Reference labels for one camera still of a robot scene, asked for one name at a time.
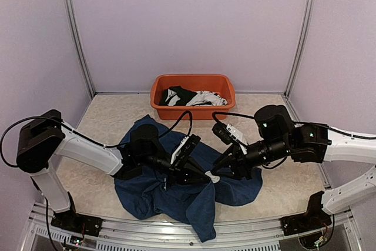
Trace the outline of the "dark blue t-shirt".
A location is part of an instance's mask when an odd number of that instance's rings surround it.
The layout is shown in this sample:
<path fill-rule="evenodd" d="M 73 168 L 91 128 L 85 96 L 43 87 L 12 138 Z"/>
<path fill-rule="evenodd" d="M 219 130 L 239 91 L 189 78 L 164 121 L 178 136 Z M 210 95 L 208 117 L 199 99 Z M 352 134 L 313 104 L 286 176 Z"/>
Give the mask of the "dark blue t-shirt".
<path fill-rule="evenodd" d="M 166 185 L 167 175 L 143 166 L 142 174 L 130 180 L 115 179 L 115 191 L 132 216 L 145 220 L 159 214 L 190 225 L 201 242 L 216 237 L 216 204 L 243 206 L 256 200 L 263 185 L 261 169 L 251 171 L 251 179 L 222 177 L 192 185 Z"/>

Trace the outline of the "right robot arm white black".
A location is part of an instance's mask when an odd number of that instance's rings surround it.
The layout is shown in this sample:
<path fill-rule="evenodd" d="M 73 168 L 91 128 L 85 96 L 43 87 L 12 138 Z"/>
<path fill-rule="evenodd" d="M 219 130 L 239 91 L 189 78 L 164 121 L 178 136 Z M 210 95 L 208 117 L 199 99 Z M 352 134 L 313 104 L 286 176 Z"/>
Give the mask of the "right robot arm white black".
<path fill-rule="evenodd" d="M 231 124 L 224 124 L 213 112 L 216 121 L 213 133 L 229 148 L 215 161 L 214 176 L 251 179 L 253 169 L 290 157 L 299 163 L 333 161 L 375 164 L 375 137 L 332 128 L 323 123 L 295 122 L 283 105 L 260 108 L 252 120 L 258 126 L 261 140 L 249 144 L 243 133 Z M 335 189 L 310 196 L 306 212 L 299 215 L 307 230 L 347 206 L 375 193 L 375 168 Z"/>

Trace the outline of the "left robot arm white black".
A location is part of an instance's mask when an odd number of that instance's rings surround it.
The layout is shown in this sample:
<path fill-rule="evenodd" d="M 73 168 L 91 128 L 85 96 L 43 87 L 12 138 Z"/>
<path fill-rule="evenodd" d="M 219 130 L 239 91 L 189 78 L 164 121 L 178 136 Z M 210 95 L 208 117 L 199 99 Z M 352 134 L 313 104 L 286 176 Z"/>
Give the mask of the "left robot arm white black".
<path fill-rule="evenodd" d="M 167 182 L 180 185 L 206 183 L 214 180 L 190 155 L 200 142 L 197 135 L 187 135 L 169 154 L 160 143 L 163 134 L 152 124 L 143 124 L 131 131 L 129 141 L 104 145 L 78 132 L 64 122 L 55 109 L 41 116 L 21 119 L 6 128 L 1 135 L 22 125 L 19 131 L 16 163 L 7 166 L 27 173 L 42 192 L 54 212 L 69 230 L 82 225 L 82 215 L 76 212 L 70 193 L 62 186 L 50 164 L 52 156 L 62 156 L 94 167 L 116 179 L 128 180 L 148 166 L 167 175 Z"/>

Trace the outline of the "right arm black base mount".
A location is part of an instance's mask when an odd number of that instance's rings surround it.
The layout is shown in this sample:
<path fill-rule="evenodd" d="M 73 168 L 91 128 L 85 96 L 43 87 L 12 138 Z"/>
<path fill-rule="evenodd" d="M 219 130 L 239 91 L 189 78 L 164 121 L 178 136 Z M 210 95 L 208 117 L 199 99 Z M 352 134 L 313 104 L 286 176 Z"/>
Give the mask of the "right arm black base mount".
<path fill-rule="evenodd" d="M 306 216 L 302 213 L 282 217 L 280 219 L 280 223 L 283 229 L 284 236 L 290 236 L 329 226 L 332 224 L 332 220 L 331 216 L 328 215 Z"/>

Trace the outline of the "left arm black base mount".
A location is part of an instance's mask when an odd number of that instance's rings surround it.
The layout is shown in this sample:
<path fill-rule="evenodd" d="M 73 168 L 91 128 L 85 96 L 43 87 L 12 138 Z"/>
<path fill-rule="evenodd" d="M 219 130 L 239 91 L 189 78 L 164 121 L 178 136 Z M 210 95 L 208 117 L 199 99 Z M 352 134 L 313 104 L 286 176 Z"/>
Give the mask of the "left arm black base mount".
<path fill-rule="evenodd" d="M 99 217 L 81 214 L 73 216 L 62 216 L 56 214 L 51 220 L 51 225 L 54 227 L 94 237 L 99 236 L 102 223 L 103 219 Z"/>

